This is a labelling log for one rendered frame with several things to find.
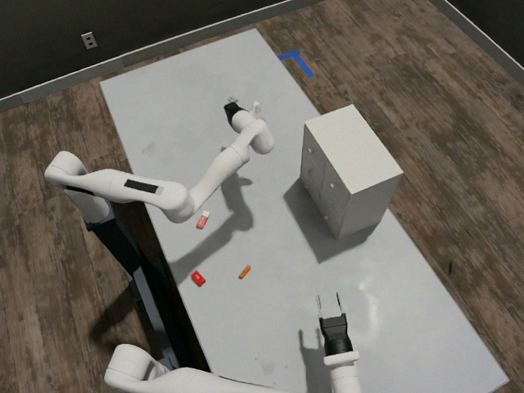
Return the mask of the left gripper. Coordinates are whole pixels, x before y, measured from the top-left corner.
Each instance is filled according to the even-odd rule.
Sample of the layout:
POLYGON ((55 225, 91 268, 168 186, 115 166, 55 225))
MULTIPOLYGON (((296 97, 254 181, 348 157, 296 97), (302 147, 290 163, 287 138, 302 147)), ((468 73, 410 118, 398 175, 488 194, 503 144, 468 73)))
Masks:
POLYGON ((238 102, 238 99, 231 96, 227 98, 229 102, 225 103, 224 105, 224 111, 225 114, 228 116, 227 120, 229 125, 233 128, 234 131, 237 131, 237 122, 241 117, 244 115, 252 115, 256 119, 262 119, 265 121, 264 113, 262 111, 261 105, 259 102, 254 101, 251 104, 251 110, 248 112, 248 110, 244 110, 244 108, 237 105, 236 102, 238 102), (241 109, 241 110, 240 110, 241 109))

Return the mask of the red eraser with white tip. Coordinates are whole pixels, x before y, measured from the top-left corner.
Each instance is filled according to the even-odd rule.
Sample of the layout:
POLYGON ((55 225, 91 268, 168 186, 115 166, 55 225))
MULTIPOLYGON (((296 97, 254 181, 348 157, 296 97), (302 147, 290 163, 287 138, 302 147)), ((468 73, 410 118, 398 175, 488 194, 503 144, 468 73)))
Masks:
POLYGON ((197 222, 196 226, 198 228, 203 229, 203 227, 205 226, 206 221, 209 218, 209 216, 210 216, 210 212, 204 211, 203 214, 201 215, 199 221, 197 222))

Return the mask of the orange aa battery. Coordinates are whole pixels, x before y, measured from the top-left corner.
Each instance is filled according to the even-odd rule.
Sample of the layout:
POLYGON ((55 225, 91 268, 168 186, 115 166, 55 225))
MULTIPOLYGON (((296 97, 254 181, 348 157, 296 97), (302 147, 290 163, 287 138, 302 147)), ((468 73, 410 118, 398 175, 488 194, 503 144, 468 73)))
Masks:
POLYGON ((241 272, 241 274, 239 275, 239 277, 240 277, 240 278, 243 278, 243 277, 246 275, 246 273, 247 273, 250 269, 251 269, 250 265, 247 265, 247 266, 245 267, 245 269, 241 272))

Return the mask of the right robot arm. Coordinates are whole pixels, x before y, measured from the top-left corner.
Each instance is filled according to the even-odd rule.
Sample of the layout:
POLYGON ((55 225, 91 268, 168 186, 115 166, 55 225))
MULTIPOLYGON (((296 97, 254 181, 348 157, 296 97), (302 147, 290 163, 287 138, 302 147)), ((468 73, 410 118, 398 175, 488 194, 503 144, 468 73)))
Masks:
MULTIPOLYGON (((124 393, 293 393, 234 381, 194 368, 168 372, 167 367, 145 350, 122 344, 115 348, 104 381, 110 388, 124 393)), ((362 393, 358 377, 336 379, 332 388, 334 393, 362 393)))

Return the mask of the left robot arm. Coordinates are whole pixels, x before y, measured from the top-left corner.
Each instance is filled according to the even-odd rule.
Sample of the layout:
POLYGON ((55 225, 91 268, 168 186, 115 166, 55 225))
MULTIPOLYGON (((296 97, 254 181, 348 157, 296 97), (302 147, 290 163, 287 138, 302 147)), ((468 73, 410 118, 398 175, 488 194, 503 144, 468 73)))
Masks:
POLYGON ((240 134, 235 141, 213 159, 200 181, 190 190, 181 183, 145 178, 115 169, 88 174, 80 159, 68 151, 56 155, 44 178, 51 185, 64 189, 87 223, 98 223, 108 216, 109 206, 104 199, 119 203, 144 201, 159 207, 170 221, 182 223, 190 219, 214 191, 250 159, 249 144, 260 154, 268 153, 274 147, 273 135, 262 119, 244 115, 237 122, 237 131, 240 134))

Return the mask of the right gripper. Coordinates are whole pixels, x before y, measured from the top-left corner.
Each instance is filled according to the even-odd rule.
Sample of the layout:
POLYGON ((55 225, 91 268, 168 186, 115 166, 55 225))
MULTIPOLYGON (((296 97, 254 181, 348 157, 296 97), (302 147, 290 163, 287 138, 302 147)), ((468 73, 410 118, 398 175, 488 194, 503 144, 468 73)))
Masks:
POLYGON ((343 310, 340 292, 337 291, 337 300, 341 308, 341 316, 323 318, 319 296, 316 296, 316 300, 319 325, 324 337, 323 346, 326 357, 323 358, 323 362, 328 367, 332 382, 342 377, 359 377, 356 364, 360 358, 359 352, 353 350, 347 333, 346 311, 343 310))

